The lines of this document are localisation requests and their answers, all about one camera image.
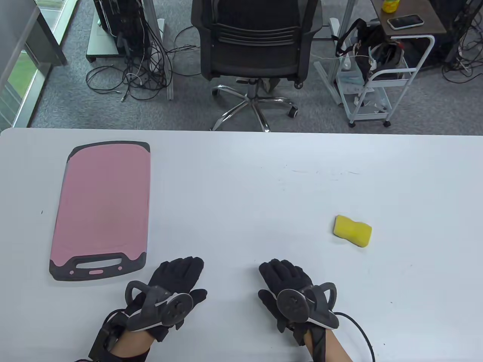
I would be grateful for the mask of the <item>person's right hand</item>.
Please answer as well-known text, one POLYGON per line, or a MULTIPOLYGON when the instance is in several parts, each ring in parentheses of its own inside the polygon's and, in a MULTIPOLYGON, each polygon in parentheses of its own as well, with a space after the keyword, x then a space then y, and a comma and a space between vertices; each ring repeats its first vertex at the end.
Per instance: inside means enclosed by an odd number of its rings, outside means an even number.
POLYGON ((311 342, 307 342, 310 337, 309 328, 305 324, 297 324, 287 319, 277 306, 277 297, 279 293, 285 289, 301 291, 311 287, 313 284, 311 278, 299 266, 293 265, 288 260, 272 259, 264 262, 259 266, 259 272, 267 284, 268 290, 261 289, 258 291, 258 297, 277 321, 277 329, 284 332, 289 329, 293 333, 293 337, 298 345, 306 346, 311 342))

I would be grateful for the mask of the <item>person's left hand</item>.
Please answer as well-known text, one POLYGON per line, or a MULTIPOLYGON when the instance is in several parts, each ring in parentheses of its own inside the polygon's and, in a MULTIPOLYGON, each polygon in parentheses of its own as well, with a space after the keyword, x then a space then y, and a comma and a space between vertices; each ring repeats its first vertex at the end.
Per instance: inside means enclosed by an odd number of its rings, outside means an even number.
POLYGON ((207 297, 207 290, 195 288, 203 268, 204 261, 199 257, 178 258, 162 262, 147 284, 128 283, 128 331, 144 331, 162 342, 169 329, 178 330, 195 306, 207 297))

